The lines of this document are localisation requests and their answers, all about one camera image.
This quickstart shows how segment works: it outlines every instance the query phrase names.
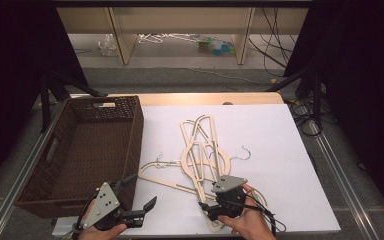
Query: table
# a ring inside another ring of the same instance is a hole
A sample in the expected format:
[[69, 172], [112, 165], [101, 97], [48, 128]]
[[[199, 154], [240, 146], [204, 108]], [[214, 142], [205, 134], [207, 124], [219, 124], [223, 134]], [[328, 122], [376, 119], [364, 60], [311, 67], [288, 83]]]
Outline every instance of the table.
[[[262, 191], [269, 208], [286, 224], [288, 232], [340, 230], [289, 109], [277, 93], [139, 94], [139, 98], [145, 118], [140, 166], [154, 161], [160, 151], [163, 161], [178, 158], [184, 148], [179, 121], [211, 113], [219, 147], [230, 156], [242, 154], [242, 144], [252, 152], [249, 160], [232, 160], [231, 174], [246, 176], [251, 185]], [[163, 174], [170, 181], [191, 185], [179, 169], [158, 171], [151, 170], [149, 174], [154, 177]], [[145, 217], [144, 226], [127, 230], [123, 237], [230, 234], [229, 228], [217, 233], [209, 231], [195, 195], [142, 179], [137, 182], [133, 208], [140, 209], [155, 195], [157, 205]], [[75, 220], [76, 217], [59, 219], [54, 235], [68, 232]]]

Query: box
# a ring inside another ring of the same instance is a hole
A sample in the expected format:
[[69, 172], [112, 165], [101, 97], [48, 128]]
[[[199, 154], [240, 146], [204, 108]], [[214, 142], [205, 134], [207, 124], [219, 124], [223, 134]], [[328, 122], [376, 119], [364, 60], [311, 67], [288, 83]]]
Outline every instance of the box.
[[[41, 218], [78, 216], [102, 183], [137, 174], [143, 124], [137, 96], [66, 100], [15, 205]], [[134, 191], [119, 194], [128, 210]]]

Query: white surface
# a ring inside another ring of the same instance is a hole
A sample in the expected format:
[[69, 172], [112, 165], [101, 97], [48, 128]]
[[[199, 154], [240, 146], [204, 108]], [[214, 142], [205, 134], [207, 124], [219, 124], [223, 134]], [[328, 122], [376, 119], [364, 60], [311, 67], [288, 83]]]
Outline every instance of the white surface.
[[[155, 161], [178, 160], [185, 148], [179, 123], [213, 115], [219, 147], [233, 160], [232, 176], [245, 177], [268, 201], [269, 210], [287, 226], [287, 232], [338, 231], [340, 227], [314, 172], [297, 128], [286, 105], [161, 106], [142, 107], [145, 127], [140, 166]], [[180, 168], [148, 169], [145, 174], [193, 187]], [[139, 179], [134, 209], [141, 209], [154, 196], [155, 208], [139, 229], [128, 229], [129, 237], [230, 235], [225, 227], [212, 233], [196, 195]], [[54, 235], [71, 229], [75, 218], [59, 219]]]

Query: metal hook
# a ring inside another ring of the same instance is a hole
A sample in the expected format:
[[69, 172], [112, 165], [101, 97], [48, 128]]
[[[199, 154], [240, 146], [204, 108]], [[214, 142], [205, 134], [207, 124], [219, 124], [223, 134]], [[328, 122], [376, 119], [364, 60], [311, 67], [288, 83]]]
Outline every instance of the metal hook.
[[172, 37], [172, 38], [177, 38], [177, 39], [185, 40], [185, 41], [189, 41], [189, 42], [196, 42], [196, 40], [193, 40], [193, 39], [190, 39], [190, 38], [179, 37], [179, 36], [189, 37], [190, 34], [175, 34], [175, 33], [171, 33], [171, 34], [168, 34], [167, 36], [168, 37]]
[[153, 43], [162, 43], [163, 40], [160, 39], [165, 36], [160, 36], [160, 35], [152, 35], [152, 34], [139, 34], [139, 43], [144, 43], [145, 41], [148, 42], [153, 42]]
[[156, 162], [155, 167], [156, 167], [156, 168], [163, 168], [163, 167], [165, 167], [165, 165], [163, 165], [163, 164], [161, 164], [161, 163], [159, 162], [160, 157], [161, 157], [162, 155], [163, 155], [163, 152], [160, 152], [160, 154], [159, 154], [158, 157], [157, 157], [157, 160], [155, 160], [155, 162]]
[[248, 159], [251, 157], [251, 151], [250, 151], [248, 148], [244, 147], [244, 146], [242, 146], [242, 148], [243, 148], [245, 151], [248, 152], [248, 156], [247, 156], [247, 157], [239, 157], [239, 156], [235, 156], [235, 157], [231, 157], [230, 160], [233, 160], [233, 159], [248, 160]]

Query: human hand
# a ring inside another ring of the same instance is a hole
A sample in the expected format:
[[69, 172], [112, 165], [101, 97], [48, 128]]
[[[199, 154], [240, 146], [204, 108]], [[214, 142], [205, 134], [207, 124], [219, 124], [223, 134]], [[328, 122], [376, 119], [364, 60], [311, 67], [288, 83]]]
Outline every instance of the human hand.
[[[248, 193], [253, 191], [253, 188], [247, 184], [242, 185], [243, 189]], [[254, 199], [246, 197], [245, 204], [257, 207]], [[232, 228], [232, 234], [239, 233], [247, 240], [272, 240], [276, 239], [270, 231], [267, 222], [261, 212], [244, 208], [241, 216], [230, 218], [228, 216], [219, 216], [218, 220], [226, 226]]]
[[[89, 208], [87, 209], [86, 214], [83, 218], [87, 218], [90, 210], [94, 204], [95, 200], [91, 202]], [[120, 233], [124, 232], [127, 229], [126, 224], [118, 224], [107, 231], [100, 231], [96, 229], [94, 226], [91, 226], [88, 229], [83, 230], [79, 235], [79, 240], [112, 240], [117, 238]]]

